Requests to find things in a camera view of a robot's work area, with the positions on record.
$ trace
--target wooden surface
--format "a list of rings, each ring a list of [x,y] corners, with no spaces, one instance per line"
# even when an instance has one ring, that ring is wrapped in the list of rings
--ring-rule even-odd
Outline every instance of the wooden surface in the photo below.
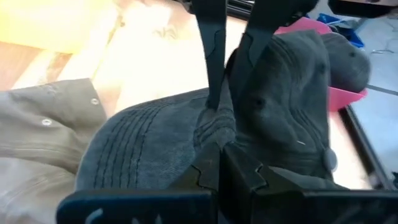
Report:
[[[228,19],[226,55],[245,22]],[[172,1],[120,0],[75,55],[0,43],[0,90],[89,77],[108,116],[144,101],[207,86],[195,17]],[[365,171],[337,113],[330,114],[337,183],[368,189]]]

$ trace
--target cap button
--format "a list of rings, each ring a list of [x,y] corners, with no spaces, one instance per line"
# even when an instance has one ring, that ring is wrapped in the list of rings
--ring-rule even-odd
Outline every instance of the cap button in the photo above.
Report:
[[[337,168],[337,155],[330,148],[326,149],[323,153],[323,165],[326,170],[335,171]]]

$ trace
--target gray baseball cap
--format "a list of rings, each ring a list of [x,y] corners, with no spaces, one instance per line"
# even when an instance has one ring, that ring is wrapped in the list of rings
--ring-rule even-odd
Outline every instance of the gray baseball cap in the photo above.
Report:
[[[275,35],[238,106],[226,76],[217,110],[206,106],[208,89],[127,108],[91,141],[76,190],[165,189],[210,142],[220,149],[232,143],[304,189],[341,189],[331,174],[337,161],[329,148],[328,84],[330,62],[352,60],[352,52],[366,58],[339,34]]]

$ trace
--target pink bin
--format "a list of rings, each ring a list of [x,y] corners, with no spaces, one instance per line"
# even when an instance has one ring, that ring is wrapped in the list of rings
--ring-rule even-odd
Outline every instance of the pink bin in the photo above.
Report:
[[[319,34],[327,34],[331,32],[330,28],[326,24],[303,17],[289,27],[279,28],[275,34],[309,29],[315,29]],[[338,111],[340,108],[344,108],[350,103],[360,100],[366,96],[366,93],[366,90],[363,90],[361,93],[353,93],[329,87],[329,111]]]

